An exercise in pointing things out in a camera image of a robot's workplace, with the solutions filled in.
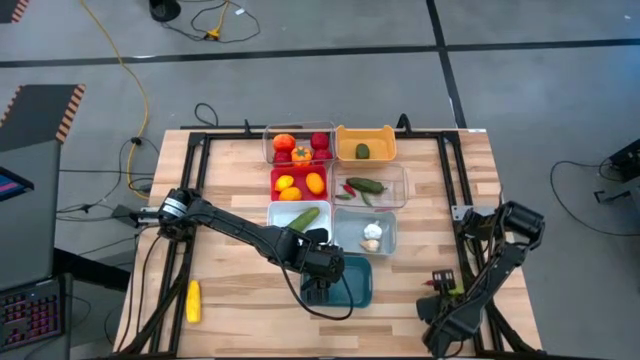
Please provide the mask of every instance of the red chili pepper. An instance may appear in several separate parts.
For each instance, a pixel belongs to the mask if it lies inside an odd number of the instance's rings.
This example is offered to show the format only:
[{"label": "red chili pepper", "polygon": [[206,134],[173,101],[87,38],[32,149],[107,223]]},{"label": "red chili pepper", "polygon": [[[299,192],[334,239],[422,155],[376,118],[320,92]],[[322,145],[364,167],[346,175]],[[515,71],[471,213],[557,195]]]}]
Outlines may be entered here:
[{"label": "red chili pepper", "polygon": [[353,188],[350,185],[344,184],[342,185],[342,188],[344,189],[344,191],[348,192],[349,194],[351,194],[353,197],[356,196],[356,191],[353,190]]}]

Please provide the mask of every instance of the gray floor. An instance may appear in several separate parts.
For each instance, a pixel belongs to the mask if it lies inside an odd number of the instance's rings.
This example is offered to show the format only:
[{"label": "gray floor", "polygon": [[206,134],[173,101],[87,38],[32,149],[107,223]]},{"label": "gray floor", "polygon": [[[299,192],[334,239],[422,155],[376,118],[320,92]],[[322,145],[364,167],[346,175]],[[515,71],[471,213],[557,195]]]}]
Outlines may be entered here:
[{"label": "gray floor", "polygon": [[[88,0],[126,56],[433,45],[424,1],[237,0],[258,17],[260,36],[240,44],[191,42],[147,15],[143,0]],[[436,0],[448,44],[602,40],[640,37],[640,6],[609,0]],[[207,4],[184,4],[176,26]],[[246,16],[225,22],[229,36],[253,30]],[[111,57],[111,49],[75,0],[32,0],[17,25],[0,25],[0,61]],[[558,160],[599,163],[640,134],[640,47],[450,53],[469,127],[487,128],[507,199],[547,217],[543,246],[525,264],[536,321],[555,354],[635,359],[640,323],[640,239],[592,232],[557,204],[549,170]],[[349,126],[394,124],[401,112],[414,126],[455,127],[436,53],[224,60],[132,66],[150,99],[146,137],[196,124],[193,107],[213,105],[222,124],[332,119]],[[16,86],[84,83],[87,92],[63,148],[62,167],[115,169],[118,149],[142,120],[135,83],[119,67],[0,69],[0,103]],[[153,171],[155,152],[142,149],[137,171]],[[117,175],[63,174],[59,207],[101,198]],[[86,190],[83,184],[91,184]],[[557,189],[587,222],[640,232],[638,214],[620,201],[598,205],[608,186],[592,169],[561,167]],[[120,186],[109,205],[143,203]],[[101,216],[101,210],[92,215]],[[132,234],[113,222],[59,223],[56,243],[80,253]],[[131,243],[88,255],[108,264],[131,261]],[[72,356],[108,353],[122,294],[76,286],[91,301],[90,318],[74,333]],[[77,304],[74,318],[86,308]]]}]

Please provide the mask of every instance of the monitor screen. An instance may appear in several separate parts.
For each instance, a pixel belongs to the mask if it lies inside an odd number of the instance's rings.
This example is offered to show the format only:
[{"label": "monitor screen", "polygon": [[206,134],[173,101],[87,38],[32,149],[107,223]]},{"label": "monitor screen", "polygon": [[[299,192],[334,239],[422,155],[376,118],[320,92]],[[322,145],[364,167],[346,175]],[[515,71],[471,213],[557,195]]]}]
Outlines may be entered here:
[{"label": "monitor screen", "polygon": [[33,190],[33,184],[30,181],[0,167],[0,201],[8,200],[30,190]]}]

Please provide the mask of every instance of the cucumber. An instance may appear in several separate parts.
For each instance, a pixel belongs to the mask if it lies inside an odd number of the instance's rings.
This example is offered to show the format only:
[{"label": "cucumber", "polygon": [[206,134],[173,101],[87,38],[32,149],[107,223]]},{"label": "cucumber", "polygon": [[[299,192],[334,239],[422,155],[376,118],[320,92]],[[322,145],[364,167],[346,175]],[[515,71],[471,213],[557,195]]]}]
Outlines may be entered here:
[{"label": "cucumber", "polygon": [[366,144],[358,144],[356,146],[356,159],[368,159],[369,147]]},{"label": "cucumber", "polygon": [[320,215],[319,208],[317,207],[309,208],[305,210],[302,214],[300,214],[300,216],[295,218],[295,220],[289,223],[287,227],[293,230],[304,232],[304,229],[306,229],[307,226],[311,225],[313,220],[315,220],[318,217],[318,215]]},{"label": "cucumber", "polygon": [[348,178],[347,184],[363,193],[381,194],[385,190],[381,182],[365,178]]}]

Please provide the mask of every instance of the wooden table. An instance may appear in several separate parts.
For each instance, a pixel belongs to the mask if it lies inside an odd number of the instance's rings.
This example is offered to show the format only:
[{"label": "wooden table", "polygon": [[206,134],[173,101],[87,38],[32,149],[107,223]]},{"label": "wooden table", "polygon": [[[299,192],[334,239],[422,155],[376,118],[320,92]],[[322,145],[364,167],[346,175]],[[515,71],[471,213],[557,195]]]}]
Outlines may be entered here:
[{"label": "wooden table", "polygon": [[[157,206],[180,183],[188,131],[167,131],[158,161],[150,205]],[[460,131],[461,144],[476,205],[496,206],[500,184],[488,135]],[[453,151],[448,151],[455,166]],[[427,325],[418,319],[415,301],[433,295],[422,286],[433,270],[459,267],[438,148],[435,140],[398,140],[396,162],[409,177],[409,201],[398,211],[397,250],[388,258],[370,257],[374,293],[371,305],[355,309],[346,321],[313,317],[300,308],[287,288],[279,267],[269,264],[254,248],[209,229],[199,229],[191,277],[202,287],[203,313],[199,324],[183,323],[179,356],[425,356],[421,342]],[[192,179],[196,177],[194,164]],[[251,221],[265,224],[270,202],[269,172],[260,140],[221,140],[211,143],[204,198]],[[463,203],[456,182],[458,203]],[[125,339],[135,333],[140,304],[141,269],[154,230],[140,238],[133,275],[133,316]],[[156,245],[147,265],[142,323],[156,307],[167,241]],[[294,284],[299,276],[292,274]],[[117,344],[128,317],[124,306]],[[517,269],[495,302],[522,338],[534,348],[540,339],[521,269]],[[319,308],[333,315],[347,309]],[[160,349],[166,349],[173,308],[168,311]],[[488,334],[485,346],[490,348]],[[450,351],[457,349],[453,344]],[[462,355],[473,355],[464,344]]]}]

